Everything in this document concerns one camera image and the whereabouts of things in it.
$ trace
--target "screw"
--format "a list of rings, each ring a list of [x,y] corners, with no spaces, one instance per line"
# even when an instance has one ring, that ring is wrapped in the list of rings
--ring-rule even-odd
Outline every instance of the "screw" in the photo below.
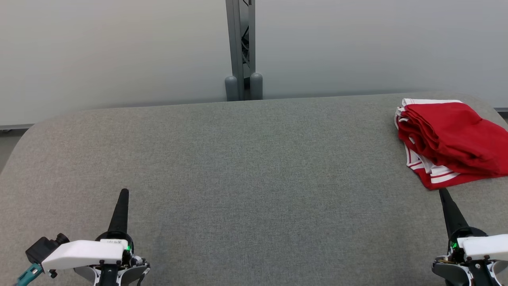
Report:
[[[58,273],[57,273],[57,272],[56,272],[56,270],[54,270],[54,269],[50,269],[50,270],[49,270],[49,273],[51,274],[51,275],[49,276],[49,277],[51,277],[51,278],[55,278],[55,277],[58,275]]]
[[[65,235],[60,233],[56,236],[55,242],[58,243],[58,245],[62,245],[64,243],[68,243],[69,239]]]

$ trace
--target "red cloth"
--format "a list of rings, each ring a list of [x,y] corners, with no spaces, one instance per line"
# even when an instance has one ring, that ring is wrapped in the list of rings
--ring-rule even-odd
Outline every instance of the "red cloth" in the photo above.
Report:
[[[398,117],[406,120],[396,122],[399,138],[407,148],[434,165],[459,173],[444,182],[432,183],[432,174],[427,170],[413,169],[427,188],[508,175],[508,132],[504,128],[482,119],[461,102],[411,104],[414,100],[410,99],[407,102],[410,104]]]

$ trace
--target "folded red shorts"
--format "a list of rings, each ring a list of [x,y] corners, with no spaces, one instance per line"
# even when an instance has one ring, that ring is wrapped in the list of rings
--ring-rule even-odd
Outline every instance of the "folded red shorts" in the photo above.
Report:
[[[407,166],[429,189],[508,175],[508,132],[467,104],[404,99],[395,123]]]

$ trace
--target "white stripe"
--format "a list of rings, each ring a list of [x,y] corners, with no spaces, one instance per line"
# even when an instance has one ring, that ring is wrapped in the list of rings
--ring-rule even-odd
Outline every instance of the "white stripe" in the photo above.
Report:
[[[438,177],[438,178],[432,178],[431,177],[430,178],[430,182],[432,184],[442,183],[442,182],[446,182],[448,180],[451,180],[451,179],[455,178],[458,175],[460,175],[460,174],[459,173],[451,173],[449,175]]]
[[[437,100],[437,99],[413,99],[413,98],[404,98],[402,99],[402,106],[406,106],[409,104],[434,104],[434,103],[463,103],[460,100]]]
[[[406,166],[411,165],[411,160],[409,156],[409,149],[407,148],[406,144],[404,144],[404,148],[406,149]]]
[[[395,111],[395,114],[398,116],[402,116],[403,111],[406,111],[404,107],[398,107],[397,110]]]
[[[399,130],[399,125],[397,124],[399,120],[399,116],[397,114],[395,114],[395,127],[397,127],[397,130]]]
[[[431,177],[435,177],[435,176],[439,176],[439,175],[442,175],[442,174],[446,174],[446,173],[449,173],[451,172],[452,170],[448,169],[446,166],[436,166],[436,165],[432,165],[432,173],[430,174]]]
[[[430,174],[432,173],[432,167],[434,167],[434,163],[432,163],[431,160],[427,159],[424,156],[421,156],[420,158],[423,162],[423,166],[425,167],[425,173]]]
[[[411,166],[411,167],[409,167],[409,168],[410,168],[411,170],[417,170],[417,169],[423,169],[423,168],[425,168],[425,167],[423,166],[423,164],[419,163],[418,165],[414,165],[414,166]]]

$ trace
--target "gray fabric surface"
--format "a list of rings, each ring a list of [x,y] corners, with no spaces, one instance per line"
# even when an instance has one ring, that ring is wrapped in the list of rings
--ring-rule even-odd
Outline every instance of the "gray fabric surface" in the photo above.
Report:
[[[437,191],[405,166],[394,126],[416,93],[79,112],[36,124],[0,175],[0,279],[39,237],[104,232],[121,188],[146,285],[443,285]],[[507,178],[450,188],[467,221],[508,233]],[[70,271],[33,285],[88,285]]]

